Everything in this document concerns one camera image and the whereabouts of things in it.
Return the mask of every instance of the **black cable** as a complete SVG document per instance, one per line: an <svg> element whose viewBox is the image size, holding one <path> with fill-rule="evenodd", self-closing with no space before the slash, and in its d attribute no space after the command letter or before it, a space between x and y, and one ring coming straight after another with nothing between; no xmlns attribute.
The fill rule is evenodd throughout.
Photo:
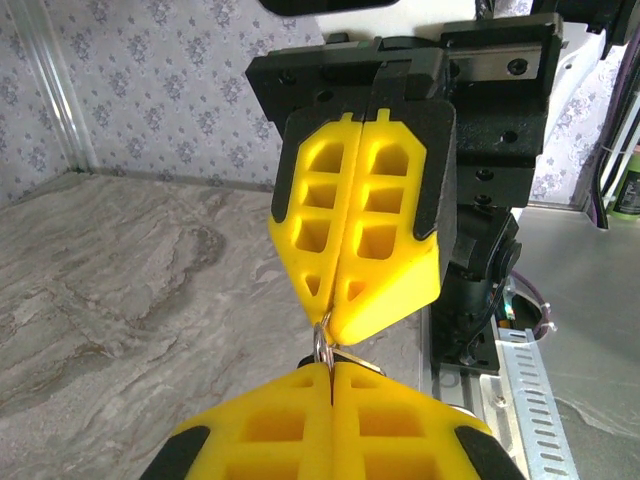
<svg viewBox="0 0 640 480"><path fill-rule="evenodd" d="M635 66L636 70L633 73L633 80L629 85L629 88L627 89L627 91L623 94L624 97L621 100L621 102L623 102L623 109L620 112L620 119L618 122L618 127L616 129L616 132L618 130L620 130L620 128L622 128L622 124L624 122L624 120L627 117L627 114L629 112L629 110L632 107L632 98L634 93L637 93L638 90L640 89L640 64ZM618 173L618 170L620 170L620 166L622 163L622 158L624 157L624 153L626 151L629 150L633 150L635 148L635 145L630 145L630 141L631 141L631 137L633 136L634 132L635 132L635 127L638 124L638 118L636 117L635 119L633 119L633 123L631 126L631 129L629 130L629 133L627 134L627 138L625 138L624 143L623 143L623 147L621 149L621 152L618 153L616 159L615 159L615 163L613 165L613 168L611 169L611 173L609 174L609 177L605 180L605 184L604 184L604 188L603 191L607 192L612 186L613 186L613 182L615 181L616 175Z"/></svg>
<svg viewBox="0 0 640 480"><path fill-rule="evenodd" d="M500 282L500 284L496 288L496 291L493 294L493 300L491 300L491 303L489 304L487 309L484 311L482 319L479 321L478 325L476 325L476 328L471 330L471 333L468 337L469 342L463 348L460 349L460 352L458 352L459 356L461 356L461 354L464 352L465 349L467 350L467 353L469 353L469 346L475 342L478 335L482 333L482 331L486 328L486 326L491 321L491 318L493 317L493 314L495 313L496 308L498 308L498 304L502 299L502 293L504 291L504 287L507 284L508 279L509 279L509 276L507 275L505 278L502 279L502 282Z"/></svg>
<svg viewBox="0 0 640 480"><path fill-rule="evenodd" d="M600 137L598 138L598 141L596 142L587 161L588 163L593 162L595 164L594 175L591 178L590 204L593 207L593 217L591 220L598 228L609 228L607 213L602 199L602 189L600 188L600 177L602 176L607 159L607 151L603 147L611 146L611 143L615 139L615 134L618 131L621 118L623 118L620 115L620 110L625 110L627 108L622 100L623 98L628 100L631 85L633 85L634 77L638 73L637 63L640 58L639 50L640 29L634 33L631 42L629 42L629 47L622 59L621 68L616 78L615 86L611 95L611 103L607 110L605 122L602 127L602 131L600 132ZM628 78L629 72L631 72L632 78Z"/></svg>
<svg viewBox="0 0 640 480"><path fill-rule="evenodd" d="M622 128L625 118L627 117L627 114L632 107L631 100L633 98L633 95L635 92L638 91L638 87L640 87L640 45L638 46L636 51L632 53L632 55L633 55L633 59L630 63L629 75L628 76L625 75L626 78L622 79L624 84L622 86L620 101L618 102L616 118L614 119L615 133L617 133L620 130L620 128ZM618 168L620 167L622 156L623 154L618 154L618 158L616 158L616 163L614 164L614 168L612 169L611 174L609 175L608 178L605 179L605 185L603 188L605 192L612 187L616 173L618 171Z"/></svg>

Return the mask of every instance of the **metal frame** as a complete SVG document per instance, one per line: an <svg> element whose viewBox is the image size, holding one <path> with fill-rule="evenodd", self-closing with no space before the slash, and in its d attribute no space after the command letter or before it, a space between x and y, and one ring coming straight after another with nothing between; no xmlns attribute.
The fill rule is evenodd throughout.
<svg viewBox="0 0 640 480"><path fill-rule="evenodd" d="M434 373L428 309L421 311L420 391L483 420L520 470L532 480L579 479L530 330L496 329L499 375Z"/></svg>
<svg viewBox="0 0 640 480"><path fill-rule="evenodd" d="M613 169L615 167L616 160L620 155L622 155L622 160L615 173L614 181L611 183L609 189L606 192L603 192L605 208L607 208L611 202L615 202L616 198L614 196L614 192L622 181L622 176L624 175L627 165L631 160L631 155L634 153L633 149L635 145L640 141L640 125L635 125L635 129L631 131L631 129L634 128L636 119L640 116L640 92L633 92L632 99L631 106L627 110L622 126L618 130L615 143L607 155L607 161L602 175L600 176L600 188L604 188L607 179L614 174Z"/></svg>
<svg viewBox="0 0 640 480"><path fill-rule="evenodd" d="M311 115L307 108L343 108L357 96L369 104L381 66L410 62L398 87L405 100L451 93L458 204L524 207L542 151L561 33L560 18L550 14L447 24L438 43L415 37L358 43L343 35L341 43L256 57L246 76L266 117L284 135L287 119ZM435 68L434 62L449 59L449 68L440 70L454 80L429 80L423 72L428 62Z"/></svg>

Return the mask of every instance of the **black metal bracket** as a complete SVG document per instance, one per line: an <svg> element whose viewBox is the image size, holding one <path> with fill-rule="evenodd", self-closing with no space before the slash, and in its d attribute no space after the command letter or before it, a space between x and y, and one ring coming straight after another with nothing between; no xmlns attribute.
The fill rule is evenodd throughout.
<svg viewBox="0 0 640 480"><path fill-rule="evenodd" d="M559 13L565 22L584 23L590 32L606 32L602 58L613 45L626 45L640 27L640 0L534 0L531 13Z"/></svg>
<svg viewBox="0 0 640 480"><path fill-rule="evenodd" d="M404 98L448 99L456 110L457 202L524 207L542 152L548 101L562 45L555 14L457 22L439 42L376 38L271 52L247 78L284 135L292 112L368 96L383 64L410 62ZM442 78L421 70L447 62Z"/></svg>
<svg viewBox="0 0 640 480"><path fill-rule="evenodd" d="M431 305L431 364L497 373L491 317L520 258L507 209L458 207L458 236L438 300Z"/></svg>

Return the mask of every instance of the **gray marble surface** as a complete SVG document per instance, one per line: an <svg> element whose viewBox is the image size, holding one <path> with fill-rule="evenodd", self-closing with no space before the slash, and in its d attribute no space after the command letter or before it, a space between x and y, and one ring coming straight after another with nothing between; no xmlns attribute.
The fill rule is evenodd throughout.
<svg viewBox="0 0 640 480"><path fill-rule="evenodd" d="M263 193L69 174L0 210L0 478L137 478L311 328ZM416 319L357 346L417 387Z"/></svg>
<svg viewBox="0 0 640 480"><path fill-rule="evenodd" d="M517 269L551 304L540 344L582 480L640 478L640 224L527 208Z"/></svg>

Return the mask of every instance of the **yellow foam gripper pad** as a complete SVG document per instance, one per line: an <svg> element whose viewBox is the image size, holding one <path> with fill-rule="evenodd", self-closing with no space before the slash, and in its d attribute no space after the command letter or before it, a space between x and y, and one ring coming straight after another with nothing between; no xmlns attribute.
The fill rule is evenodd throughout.
<svg viewBox="0 0 640 480"><path fill-rule="evenodd" d="M180 425L147 472L164 461L186 480L479 478L455 430L490 434L481 421L352 363L336 364L333 405L331 388L326 365L311 364L212 408ZM204 435L189 455L193 432ZM147 478L177 478L169 468Z"/></svg>
<svg viewBox="0 0 640 480"><path fill-rule="evenodd" d="M452 235L442 237L443 256L433 219L426 219L432 228L424 238L414 230L425 198L435 198L437 212L439 202L447 203L448 223L455 226L455 197L438 190L450 175L444 168L450 158L442 157L430 156L389 109L364 123L344 114L300 144L286 216L272 216L269 230L311 323L331 310L329 334L336 342L360 342L440 294ZM428 197L423 186L430 176L437 181L429 183L436 188Z"/></svg>

